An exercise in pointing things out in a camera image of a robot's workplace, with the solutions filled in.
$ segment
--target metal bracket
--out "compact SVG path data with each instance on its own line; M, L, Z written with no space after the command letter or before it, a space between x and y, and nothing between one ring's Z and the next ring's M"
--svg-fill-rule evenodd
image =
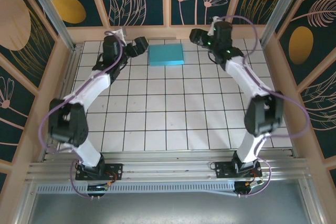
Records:
M260 163L257 162L253 169L248 170L246 173L236 173L232 162L215 162L215 169L217 178L253 178L254 173L258 177L262 177Z
M122 177L122 167L123 164L105 164L105 174L102 176L96 174L90 174L84 172L80 166L77 167L75 180L85 180L85 181L95 181L95 180L111 180L111 175L115 178L115 174L117 176L117 180L121 180Z

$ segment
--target white grid floor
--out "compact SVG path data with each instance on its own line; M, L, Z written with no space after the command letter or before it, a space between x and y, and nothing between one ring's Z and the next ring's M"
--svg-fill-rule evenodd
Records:
M98 151L164 151L236 149L244 134L248 103L236 82L208 59L207 51L182 43L184 65L148 66L148 53L129 60L117 80L101 93L87 113L89 139ZM243 53L254 40L234 40ZM273 88L261 46L249 63ZM87 79L102 41L86 41L73 89ZM286 134L285 124L276 133ZM289 138L269 140L265 148L291 147Z

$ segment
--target gold circle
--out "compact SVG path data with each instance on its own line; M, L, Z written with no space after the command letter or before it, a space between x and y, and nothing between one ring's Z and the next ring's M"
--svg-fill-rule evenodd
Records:
M311 30L305 26L299 26L294 30L289 40L289 58L294 64L304 63L313 48L314 36Z
M78 24L86 18L83 5L78 0L51 0L62 20Z
M0 45L18 51L30 38L29 9L23 0L0 0Z

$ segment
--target cyan foam pad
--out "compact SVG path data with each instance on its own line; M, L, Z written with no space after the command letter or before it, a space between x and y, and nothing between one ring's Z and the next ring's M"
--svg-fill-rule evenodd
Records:
M183 60L182 44L149 45L149 65L181 65Z

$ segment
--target white tile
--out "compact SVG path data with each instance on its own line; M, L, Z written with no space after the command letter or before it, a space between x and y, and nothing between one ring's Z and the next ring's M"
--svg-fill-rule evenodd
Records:
M272 135L288 135L287 128L277 128ZM292 147L292 142L289 137L275 137L272 136L272 142L275 148L278 147Z
M126 112L127 96L119 95L109 97L107 112Z
M266 63L252 63L252 69L258 77L270 77L270 73Z
M75 84L73 85L72 87L72 90L76 90L78 89L82 84L83 84L84 81L75 81Z
M200 58L199 59L200 64L213 64L213 65L215 65L212 61L209 60L209 56L208 56L207 51L199 51L198 56Z
M199 45L197 45L197 49L198 49L199 51L208 51L207 48L201 47L201 46L199 46Z
M148 80L147 94L165 94L165 81L162 80Z
M146 96L145 95L129 95L127 99L127 112L145 112Z
M199 65L183 65L183 78L200 78Z
M146 131L145 151L165 151L166 132L165 131Z
M144 52L143 54L132 58L131 65L148 65L148 52Z
M89 132L88 139L97 152L101 152L101 144L103 142L103 132Z
M164 66L148 66L148 79L164 79Z
M208 130L210 149L230 149L227 130Z
M226 71L222 69L220 65L217 65L218 74L220 78L232 78Z
M150 39L148 41L149 45L163 45L164 44L164 39Z
M82 54L79 66L93 67L96 64L98 54Z
M182 65L166 66L165 68L166 68L166 78L167 79L183 78Z
M128 94L128 80L116 80L112 83L110 95L127 95Z
M191 43L190 39L181 39L183 51L197 51L197 45Z
M127 113L126 114L126 131L144 131L145 130L145 113Z
M256 40L255 39L244 39L245 40L245 44L246 44L246 48L247 50L252 50L255 43L256 43ZM260 44L260 41L259 39L257 40L257 48L256 50L262 50L262 47L261 47L261 44Z
M164 40L165 44L181 44L180 39L165 39Z
M166 113L165 112L147 112L146 114L146 130L157 131L166 129Z
M90 105L88 113L107 112L107 102L109 97L97 97Z
M187 111L187 129L201 130L206 129L206 120L204 111Z
M147 112L165 111L164 95L147 95Z
M243 103L240 94L223 94L225 110L242 110Z
M185 112L167 112L167 130L185 130Z
M147 66L131 66L130 80L147 79Z
M184 64L199 64L197 51L183 52Z
M125 117L126 113L107 113L105 131L124 131Z
M85 41L83 53L99 52L100 41Z
M129 79L130 79L130 66L126 66L124 67L123 70L120 71L117 80L129 80Z
M238 149L244 140L246 129L229 129L231 148Z
M201 79L184 79L184 90L186 94L202 94Z
M88 114L86 120L88 122L89 131L104 131L105 113Z
M224 110L221 94L204 94L204 103L206 110Z
M167 79L166 94L183 94L183 79Z
M204 100L202 94L186 94L185 95L185 110L195 111L204 110Z
M209 141L207 130L187 131L189 150L208 150Z
M206 111L206 123L208 129L226 129L226 119L224 111Z
M92 67L79 67L76 81L85 81L89 78L90 74L92 72Z
M184 111L184 95L166 95L166 111Z
M271 88L272 90L275 89L271 77L261 77L260 80L261 80L267 87Z
M147 80L130 80L128 95L146 94Z
M203 93L221 93L221 85L218 78L202 79Z
M102 152L122 152L124 132L104 132Z
M216 64L202 64L201 65L202 78L218 78L218 71Z
M187 131L167 131L167 150L186 150Z
M228 110L225 111L227 127L231 128L245 128L244 111L243 110Z
M232 46L237 47L240 50L246 50L244 39L233 39L232 40Z
M266 63L265 55L262 50L256 50L250 55L251 63Z
M222 93L239 93L239 86L233 78L220 78Z
M145 132L125 132L124 151L143 151L145 147Z

